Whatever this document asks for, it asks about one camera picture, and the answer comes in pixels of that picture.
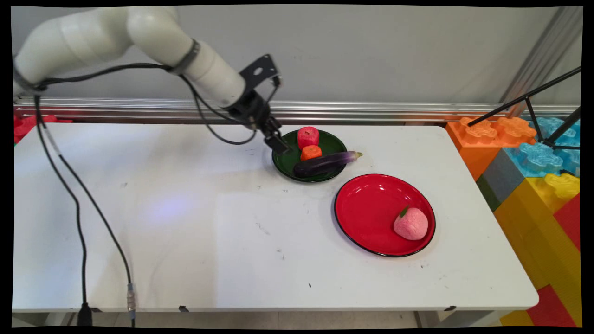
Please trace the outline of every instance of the gray wall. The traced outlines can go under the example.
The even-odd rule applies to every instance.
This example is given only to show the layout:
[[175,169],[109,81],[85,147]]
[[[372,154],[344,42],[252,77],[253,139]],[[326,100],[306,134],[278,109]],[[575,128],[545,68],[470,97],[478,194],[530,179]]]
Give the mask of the gray wall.
[[[582,34],[569,47],[567,53],[559,60],[559,63],[546,81],[550,81],[562,74],[565,74],[582,64]],[[582,88],[582,74],[576,74],[553,87],[538,93],[532,98],[534,104],[547,105],[579,105],[581,104],[580,89]]]
[[[478,103],[499,102],[556,8],[207,5],[178,10],[184,30],[212,45],[237,70],[271,53],[285,80],[277,100]],[[13,53],[42,21],[77,11],[82,9],[11,7]],[[150,60],[131,48],[110,65],[143,61]],[[159,70],[128,70],[56,85],[48,96],[187,99],[189,93],[178,78]]]

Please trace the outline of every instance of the red plate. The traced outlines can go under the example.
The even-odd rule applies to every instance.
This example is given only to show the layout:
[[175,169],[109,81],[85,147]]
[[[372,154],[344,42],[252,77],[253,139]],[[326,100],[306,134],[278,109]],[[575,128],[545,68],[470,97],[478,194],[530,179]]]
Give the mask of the red plate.
[[[394,221],[407,205],[421,210],[429,227],[421,240],[396,234]],[[415,187],[389,175],[368,174],[345,183],[334,201],[334,214],[342,231],[366,251],[389,257],[415,254],[435,234],[431,205]]]

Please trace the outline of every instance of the white table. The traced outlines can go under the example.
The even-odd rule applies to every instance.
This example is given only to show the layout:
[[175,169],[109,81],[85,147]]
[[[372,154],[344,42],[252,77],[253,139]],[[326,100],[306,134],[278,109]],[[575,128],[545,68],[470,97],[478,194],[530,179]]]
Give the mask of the white table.
[[[329,181],[304,184],[275,170],[260,134],[233,146],[203,125],[48,126],[128,257],[138,311],[510,311],[538,302],[443,128],[319,126],[364,155]],[[235,140],[249,135],[238,125],[215,128]],[[56,161],[81,201],[89,303],[125,311],[122,260]],[[369,173],[401,178],[429,200],[437,229],[427,248],[385,258],[346,238],[334,196]],[[74,203],[35,130],[14,149],[14,184],[13,311],[78,311]],[[468,314],[466,324],[493,315]]]

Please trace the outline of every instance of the floor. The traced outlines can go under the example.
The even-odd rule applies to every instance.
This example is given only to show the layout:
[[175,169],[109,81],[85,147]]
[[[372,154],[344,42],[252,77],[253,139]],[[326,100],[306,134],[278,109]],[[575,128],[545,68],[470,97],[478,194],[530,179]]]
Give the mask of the floor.
[[[42,326],[47,314],[13,314]],[[444,319],[449,315],[440,313]],[[76,325],[76,315],[64,324]],[[95,326],[128,327],[127,313],[93,313]],[[417,328],[414,312],[203,312],[138,313],[137,327],[209,329],[400,329]],[[497,322],[492,326],[501,326]]]

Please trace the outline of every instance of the black border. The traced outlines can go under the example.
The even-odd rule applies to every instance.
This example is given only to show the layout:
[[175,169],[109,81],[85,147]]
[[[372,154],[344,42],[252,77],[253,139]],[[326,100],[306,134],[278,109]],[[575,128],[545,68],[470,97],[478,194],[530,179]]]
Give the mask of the black border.
[[[378,253],[378,252],[376,252],[376,251],[372,251],[372,250],[370,250],[370,249],[368,249],[368,248],[365,248],[365,247],[361,246],[361,245],[360,245],[358,242],[356,242],[356,241],[355,241],[353,238],[351,238],[351,237],[350,237],[350,235],[349,235],[348,233],[346,233],[345,229],[343,229],[343,228],[342,228],[342,225],[340,224],[340,220],[338,219],[338,215],[336,214],[336,200],[338,199],[338,195],[339,195],[339,194],[340,194],[340,192],[342,191],[342,188],[344,188],[344,187],[345,187],[345,185],[347,185],[349,182],[353,181],[353,180],[354,180],[354,179],[356,179],[356,178],[364,177],[364,176],[366,176],[366,175],[384,175],[384,176],[387,176],[387,177],[391,177],[391,178],[398,179],[398,180],[400,180],[400,181],[402,181],[402,182],[406,183],[407,185],[409,185],[409,186],[413,187],[413,188],[414,188],[416,191],[418,191],[418,192],[419,192],[419,194],[421,194],[421,196],[423,196],[423,198],[424,198],[424,199],[427,201],[427,203],[429,204],[429,208],[431,209],[431,213],[433,214],[433,220],[435,220],[435,228],[433,229],[433,234],[431,235],[431,238],[429,239],[429,241],[427,242],[427,244],[426,244],[426,245],[424,245],[423,247],[419,248],[418,250],[416,250],[416,251],[414,251],[414,252],[412,252],[412,253],[405,254],[405,255],[389,255],[389,254],[382,254],[382,253]],[[422,193],[422,192],[420,192],[420,191],[419,191],[417,188],[415,188],[415,187],[414,187],[412,184],[410,184],[410,183],[406,182],[405,180],[403,180],[403,179],[399,179],[399,178],[397,178],[397,177],[393,177],[393,176],[391,176],[391,175],[387,175],[387,174],[363,174],[363,175],[359,175],[359,176],[357,176],[357,177],[354,177],[354,178],[352,178],[352,179],[350,179],[350,180],[346,181],[346,183],[345,183],[345,184],[343,184],[343,185],[342,185],[342,187],[340,187],[340,189],[339,189],[339,190],[338,190],[338,192],[336,193],[336,196],[334,196],[334,217],[336,218],[336,222],[338,223],[338,226],[340,227],[340,230],[341,230],[341,231],[342,231],[342,232],[343,232],[343,233],[346,235],[346,237],[347,237],[347,238],[349,238],[349,239],[350,239],[350,240],[351,240],[351,241],[352,241],[352,242],[353,242],[355,245],[357,245],[357,246],[359,246],[359,247],[363,248],[364,250],[366,250],[366,251],[368,251],[368,252],[370,252],[370,253],[373,253],[373,254],[376,254],[376,255],[379,255],[379,256],[384,256],[384,257],[406,257],[406,256],[411,256],[411,255],[413,255],[413,254],[416,254],[416,253],[418,253],[418,252],[420,252],[420,251],[424,250],[424,249],[425,249],[425,247],[427,247],[427,246],[428,246],[428,245],[431,243],[431,241],[433,240],[433,237],[435,236],[435,230],[437,229],[437,219],[435,218],[435,211],[433,210],[433,207],[431,206],[431,203],[429,202],[429,200],[427,200],[427,198],[425,197],[425,195],[423,195],[423,193]]]
[[[294,133],[294,132],[297,132],[297,131],[299,131],[299,130],[294,130],[294,131],[291,131],[291,132],[289,132],[289,133],[286,133],[286,134],[285,134],[285,136],[288,136],[289,134],[292,134],[292,133]],[[330,135],[330,136],[332,136],[332,137],[336,138],[336,140],[338,140],[338,142],[339,142],[340,144],[342,144],[342,147],[345,149],[343,152],[347,152],[346,145],[345,145],[345,144],[342,142],[342,140],[340,140],[338,137],[336,137],[335,135],[333,135],[332,133],[330,133],[330,132],[328,132],[328,131],[319,130],[319,129],[318,129],[318,131],[319,131],[319,132],[324,132],[324,133],[326,133],[326,134],[328,134],[328,135]],[[332,179],[332,178],[335,178],[335,177],[337,177],[337,176],[338,176],[338,174],[342,173],[342,171],[343,171],[343,170],[345,169],[345,167],[346,167],[346,164],[342,165],[342,167],[338,167],[338,168],[337,168],[337,169],[334,171],[336,174],[334,174],[334,175],[331,175],[331,176],[330,176],[330,177],[328,177],[328,178],[325,178],[325,179],[319,179],[319,180],[311,180],[311,181],[310,181],[310,180],[307,180],[307,179],[304,179],[304,178],[298,178],[298,177],[294,177],[293,175],[289,175],[289,174],[285,173],[285,172],[284,172],[282,169],[280,169],[280,168],[277,166],[277,164],[276,164],[276,161],[274,161],[274,155],[277,155],[277,154],[276,154],[274,151],[272,151],[272,155],[271,155],[271,157],[272,157],[272,164],[274,165],[274,167],[276,168],[276,170],[277,170],[277,171],[279,171],[281,174],[283,174],[284,176],[286,176],[286,177],[288,177],[288,178],[290,178],[290,179],[294,179],[295,181],[304,182],[304,183],[316,183],[316,182],[324,182],[324,181],[328,181],[328,180],[330,180],[330,179]]]

